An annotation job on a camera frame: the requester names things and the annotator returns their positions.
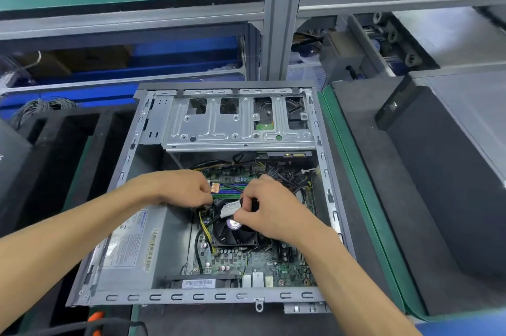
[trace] right hand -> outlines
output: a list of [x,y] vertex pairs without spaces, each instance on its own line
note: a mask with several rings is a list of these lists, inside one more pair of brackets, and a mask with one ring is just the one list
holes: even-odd
[[[292,192],[266,174],[251,180],[242,198],[234,220],[271,239],[294,244],[304,228],[320,222]],[[256,212],[251,212],[252,198],[260,203]]]

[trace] forearm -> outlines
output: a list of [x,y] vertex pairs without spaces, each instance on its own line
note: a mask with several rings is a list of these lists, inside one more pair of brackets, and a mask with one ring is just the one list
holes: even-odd
[[346,335],[420,335],[345,249],[337,233],[316,218],[296,242],[320,291]]
[[146,202],[138,188],[124,185],[1,238],[0,332]]

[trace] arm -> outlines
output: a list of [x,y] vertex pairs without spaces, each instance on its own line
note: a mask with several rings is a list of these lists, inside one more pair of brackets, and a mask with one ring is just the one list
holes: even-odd
[[[251,198],[260,209],[251,212]],[[294,195],[267,175],[244,189],[243,208],[234,219],[267,237],[297,247],[318,287],[349,336],[420,336],[409,320],[351,257],[337,233]]]
[[185,207],[211,204],[211,187],[195,171],[148,173],[1,238],[0,333],[126,219],[161,202]]

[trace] white label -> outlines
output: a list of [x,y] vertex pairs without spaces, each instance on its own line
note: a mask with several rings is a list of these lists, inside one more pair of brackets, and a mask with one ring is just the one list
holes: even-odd
[[241,207],[240,200],[225,204],[220,213],[220,217],[226,218],[227,216],[232,216],[240,207]]
[[183,289],[187,288],[214,288],[216,286],[215,279],[207,279],[207,280],[183,280]]
[[139,253],[148,211],[137,212],[114,230],[104,258],[104,267],[133,268]]
[[148,253],[146,253],[146,257],[144,258],[144,271],[146,272],[149,272],[149,268],[151,267],[151,260],[153,260],[153,253],[155,251],[155,244],[156,244],[156,235],[158,235],[158,230],[154,229],[151,232],[151,236],[149,237]]

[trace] hand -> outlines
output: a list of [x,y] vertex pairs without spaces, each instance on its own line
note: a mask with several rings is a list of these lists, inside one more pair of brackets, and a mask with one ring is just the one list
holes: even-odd
[[[300,233],[311,223],[321,222],[281,183],[263,174],[244,189],[242,208],[234,220],[271,238],[296,245]],[[251,199],[260,208],[251,212]]]
[[198,171],[180,169],[145,173],[127,182],[145,194],[149,204],[192,208],[212,204],[211,186]]

